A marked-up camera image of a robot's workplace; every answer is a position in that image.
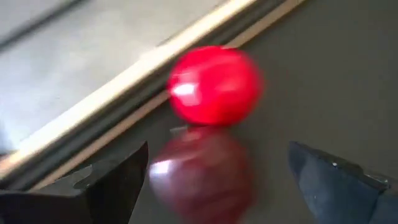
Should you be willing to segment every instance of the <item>black surface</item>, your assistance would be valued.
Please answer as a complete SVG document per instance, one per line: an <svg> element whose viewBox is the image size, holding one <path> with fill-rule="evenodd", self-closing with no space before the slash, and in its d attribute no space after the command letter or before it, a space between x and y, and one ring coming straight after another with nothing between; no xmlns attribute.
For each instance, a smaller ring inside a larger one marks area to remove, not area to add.
<svg viewBox="0 0 398 224"><path fill-rule="evenodd" d="M398 176L397 8L393 0L308 0L243 47L268 79L259 106L231 130L257 177L244 223L314 222L287 165L290 140ZM181 124L163 105L108 151L148 140L153 158ZM146 182L131 223L179 222Z"/></svg>
<svg viewBox="0 0 398 224"><path fill-rule="evenodd" d="M33 192L0 190L0 222L127 224L148 164L148 145L113 154Z"/></svg>

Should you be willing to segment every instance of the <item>red sphere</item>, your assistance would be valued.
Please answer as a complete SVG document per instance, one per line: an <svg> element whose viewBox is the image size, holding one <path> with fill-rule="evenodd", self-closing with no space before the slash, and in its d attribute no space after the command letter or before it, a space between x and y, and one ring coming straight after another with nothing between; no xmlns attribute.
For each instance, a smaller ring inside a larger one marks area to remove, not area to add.
<svg viewBox="0 0 398 224"><path fill-rule="evenodd" d="M172 70L167 89L172 106L187 121L228 125L253 109L262 80L243 52L212 46L184 55Z"/></svg>
<svg viewBox="0 0 398 224"><path fill-rule="evenodd" d="M149 178L155 194L189 223L237 223L253 199L246 150L212 127L169 142Z"/></svg>

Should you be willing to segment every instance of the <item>glossy black surface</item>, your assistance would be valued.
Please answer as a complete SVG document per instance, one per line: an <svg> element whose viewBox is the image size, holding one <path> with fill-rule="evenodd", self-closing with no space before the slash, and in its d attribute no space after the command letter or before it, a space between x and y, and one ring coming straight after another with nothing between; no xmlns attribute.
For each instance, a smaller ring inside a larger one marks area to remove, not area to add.
<svg viewBox="0 0 398 224"><path fill-rule="evenodd" d="M308 0L242 48L269 83L260 105L231 129L256 171L259 198L243 223L314 223L289 171L291 140L398 177L397 8L393 0ZM148 140L153 158L181 124L163 105L107 149ZM146 182L131 223L180 222Z"/></svg>
<svg viewBox="0 0 398 224"><path fill-rule="evenodd" d="M0 190L0 223L127 224L144 182L148 145L114 153L39 190Z"/></svg>
<svg viewBox="0 0 398 224"><path fill-rule="evenodd" d="M181 132L148 174L157 198L191 224L240 223L256 198L246 149L222 128Z"/></svg>

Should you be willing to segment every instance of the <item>blurry object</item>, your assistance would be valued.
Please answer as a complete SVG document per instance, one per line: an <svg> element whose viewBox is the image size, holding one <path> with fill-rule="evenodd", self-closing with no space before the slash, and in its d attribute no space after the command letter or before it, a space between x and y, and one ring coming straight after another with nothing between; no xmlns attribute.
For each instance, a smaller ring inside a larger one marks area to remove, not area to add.
<svg viewBox="0 0 398 224"><path fill-rule="evenodd" d="M187 121L228 125L241 121L253 109L262 78L240 50L200 47L177 62L167 89L174 109Z"/></svg>
<svg viewBox="0 0 398 224"><path fill-rule="evenodd" d="M187 131L188 128L189 128L188 125L179 126L179 127L170 129L170 132L172 133L173 137L177 137L179 134L182 134L182 133L184 133L185 131Z"/></svg>
<svg viewBox="0 0 398 224"><path fill-rule="evenodd" d="M145 179L148 147L118 154L34 192L0 190L0 223L128 224Z"/></svg>
<svg viewBox="0 0 398 224"><path fill-rule="evenodd" d="M87 0L2 0L0 52Z"/></svg>
<svg viewBox="0 0 398 224"><path fill-rule="evenodd" d="M2 156L7 155L10 152L12 152L11 145L9 144L0 126L0 159Z"/></svg>
<svg viewBox="0 0 398 224"><path fill-rule="evenodd" d="M236 223L253 200L246 150L225 131L189 128L153 161L155 194L188 223Z"/></svg>
<svg viewBox="0 0 398 224"><path fill-rule="evenodd" d="M292 142L289 165L319 224L398 223L397 182Z"/></svg>

